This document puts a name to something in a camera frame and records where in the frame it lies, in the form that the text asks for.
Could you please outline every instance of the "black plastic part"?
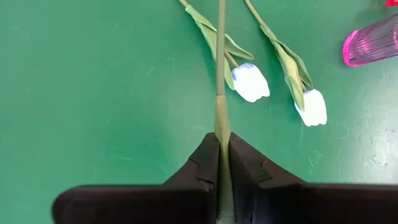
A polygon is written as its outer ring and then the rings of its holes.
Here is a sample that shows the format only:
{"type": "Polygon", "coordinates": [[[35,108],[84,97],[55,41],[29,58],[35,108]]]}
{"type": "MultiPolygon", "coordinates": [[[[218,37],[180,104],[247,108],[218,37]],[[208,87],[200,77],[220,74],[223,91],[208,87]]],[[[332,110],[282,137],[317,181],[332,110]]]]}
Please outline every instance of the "black plastic part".
{"type": "Polygon", "coordinates": [[[218,154],[207,134],[184,166],[163,185],[81,186],[53,204],[56,224],[216,223],[218,154]]]}
{"type": "Polygon", "coordinates": [[[232,134],[238,224],[398,223],[398,186],[308,184],[232,134]]]}

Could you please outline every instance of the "white tulip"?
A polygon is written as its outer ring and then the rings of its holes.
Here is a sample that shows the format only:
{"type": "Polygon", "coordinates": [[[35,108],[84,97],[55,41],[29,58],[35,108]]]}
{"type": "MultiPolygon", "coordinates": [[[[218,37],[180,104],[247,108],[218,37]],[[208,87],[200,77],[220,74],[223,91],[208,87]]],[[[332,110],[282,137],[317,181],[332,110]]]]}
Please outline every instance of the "white tulip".
{"type": "Polygon", "coordinates": [[[308,127],[326,124],[328,120],[325,100],[322,94],[316,89],[304,92],[305,111],[300,110],[296,103],[294,103],[294,106],[303,119],[304,124],[308,127]]]}
{"type": "Polygon", "coordinates": [[[232,70],[235,90],[248,102],[269,96],[267,80],[253,64],[244,63],[232,70]]]}

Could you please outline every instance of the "red object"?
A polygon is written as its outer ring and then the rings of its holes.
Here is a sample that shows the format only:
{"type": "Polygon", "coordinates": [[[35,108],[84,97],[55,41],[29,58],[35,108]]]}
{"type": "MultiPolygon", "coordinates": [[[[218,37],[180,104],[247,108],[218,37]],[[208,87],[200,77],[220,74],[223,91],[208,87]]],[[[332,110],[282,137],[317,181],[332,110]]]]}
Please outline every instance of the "red object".
{"type": "Polygon", "coordinates": [[[386,5],[384,7],[389,6],[398,6],[398,0],[386,0],[386,5]]]}

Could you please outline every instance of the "green table surface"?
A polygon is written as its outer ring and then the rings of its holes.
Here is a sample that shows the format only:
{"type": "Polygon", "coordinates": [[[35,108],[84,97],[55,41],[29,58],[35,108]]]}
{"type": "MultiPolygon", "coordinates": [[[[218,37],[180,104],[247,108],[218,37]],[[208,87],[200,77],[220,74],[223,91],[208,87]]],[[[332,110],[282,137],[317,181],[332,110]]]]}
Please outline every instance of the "green table surface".
{"type": "MultiPolygon", "coordinates": [[[[216,24],[215,0],[191,0],[216,24]]],[[[398,183],[398,58],[346,67],[341,46],[387,17],[382,0],[253,1],[306,63],[328,123],[306,127],[243,0],[227,33],[271,96],[227,89],[231,129],[309,182],[398,183]]],[[[0,223],[50,224],[82,184],[160,184],[213,131],[215,62],[177,0],[0,2],[0,223]]]]}

